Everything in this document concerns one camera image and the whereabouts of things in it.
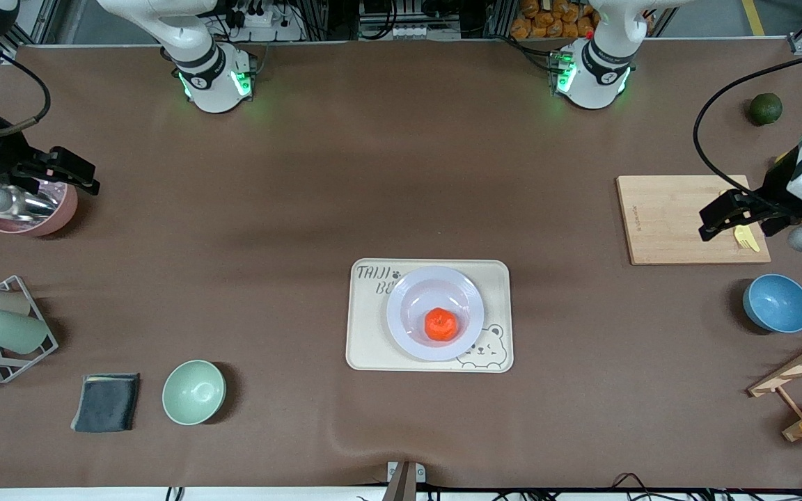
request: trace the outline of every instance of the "light green bowl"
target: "light green bowl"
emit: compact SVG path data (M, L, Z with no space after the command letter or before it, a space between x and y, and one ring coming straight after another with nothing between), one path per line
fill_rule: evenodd
M178 365L163 385L163 410L178 424L200 424L224 401L225 377L206 360Z

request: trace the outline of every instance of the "white placemat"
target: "white placemat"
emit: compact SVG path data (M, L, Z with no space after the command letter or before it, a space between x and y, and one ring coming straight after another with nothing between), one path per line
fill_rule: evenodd
M386 302L395 284L418 267L451 267L468 276L485 304L485 325L474 347L453 360L426 362L392 339ZM512 367L510 272L496 260L363 259L351 269L346 361L359 371L504 373Z

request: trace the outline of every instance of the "green cup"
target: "green cup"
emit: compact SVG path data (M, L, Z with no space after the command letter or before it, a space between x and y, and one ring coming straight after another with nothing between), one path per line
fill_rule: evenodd
M0 310L0 346L26 355L42 345L51 331L36 318Z

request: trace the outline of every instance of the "bowl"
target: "bowl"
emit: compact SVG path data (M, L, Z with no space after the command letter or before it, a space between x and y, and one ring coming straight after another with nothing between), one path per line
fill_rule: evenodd
M426 335L426 314L434 308L456 316L458 330L451 340ZM420 267L401 277L388 295L386 321L395 343L409 355L432 362L451 360L478 340L485 305L478 288L458 270Z
M79 196L77 196L75 186L41 181L39 183L39 191L44 191L57 200L58 206L54 213L42 221L13 221L0 218L0 232L4 234L22 234L25 237L42 237L64 228L70 222L70 219L73 219L73 215L76 214L77 203L79 203Z
M768 331L802 331L802 287L784 275L763 275L744 292L744 310Z
M224 401L225 377L206 360L178 365L163 385L163 410L185 426L212 418Z

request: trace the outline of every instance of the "pink bowl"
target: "pink bowl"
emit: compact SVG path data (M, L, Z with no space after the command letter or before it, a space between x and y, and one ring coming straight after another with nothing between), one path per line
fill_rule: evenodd
M41 237L46 234L53 234L64 228L64 225L73 219L76 214L76 206L79 203L76 187L72 184L49 183L40 184L39 191L54 196L59 204L51 216L41 222L35 221L12 221L10 219L0 219L0 232L4 234L22 234L27 237Z

